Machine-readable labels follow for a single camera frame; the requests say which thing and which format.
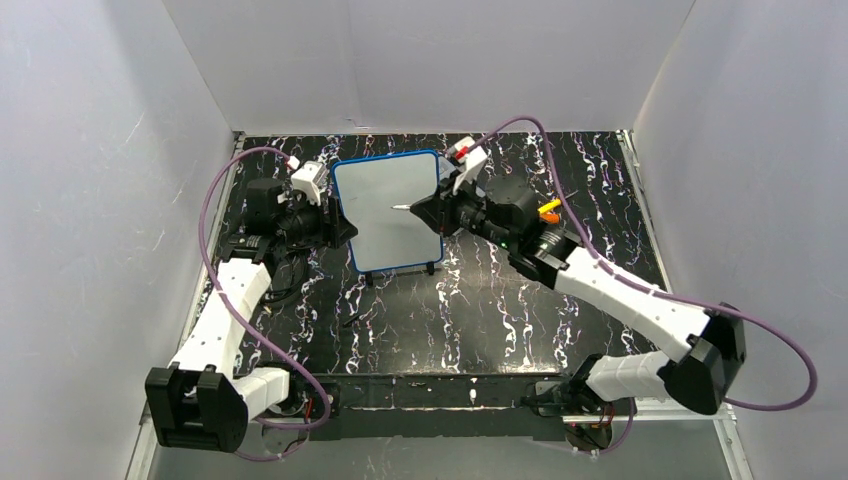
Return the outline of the blue framed whiteboard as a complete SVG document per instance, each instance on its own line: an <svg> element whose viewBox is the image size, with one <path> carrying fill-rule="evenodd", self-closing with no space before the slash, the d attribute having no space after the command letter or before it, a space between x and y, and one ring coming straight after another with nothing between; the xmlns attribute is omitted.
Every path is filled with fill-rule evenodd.
<svg viewBox="0 0 848 480"><path fill-rule="evenodd" d="M342 211L359 234L349 242L359 273L440 262L444 243L410 211L392 210L435 193L439 157L430 149L351 159L330 170Z"/></svg>

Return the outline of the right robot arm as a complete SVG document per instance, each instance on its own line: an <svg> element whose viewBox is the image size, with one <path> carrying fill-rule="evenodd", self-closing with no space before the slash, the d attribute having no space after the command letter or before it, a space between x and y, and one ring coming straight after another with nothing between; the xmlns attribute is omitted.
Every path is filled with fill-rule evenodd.
<svg viewBox="0 0 848 480"><path fill-rule="evenodd" d="M616 266L604 265L579 237L539 212L537 193L501 176L484 194L450 182L409 206L443 236L466 230L507 251L528 280L585 301L650 340L656 351L593 354L566 381L523 398L539 416L592 414L634 397L670 398L715 414L746 358L742 321L722 310L665 298L661 289Z"/></svg>

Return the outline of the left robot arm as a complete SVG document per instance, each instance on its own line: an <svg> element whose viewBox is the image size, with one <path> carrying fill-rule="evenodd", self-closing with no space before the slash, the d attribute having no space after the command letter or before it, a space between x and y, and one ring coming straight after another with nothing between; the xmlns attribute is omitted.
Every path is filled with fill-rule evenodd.
<svg viewBox="0 0 848 480"><path fill-rule="evenodd" d="M234 361L281 264L305 249L338 248L356 228L323 180L249 182L244 230L223 244L216 268L223 291L209 296L189 338L166 367L154 367L145 393L157 440L172 448L231 453L251 420L290 396L290 371L271 365L235 378Z"/></svg>

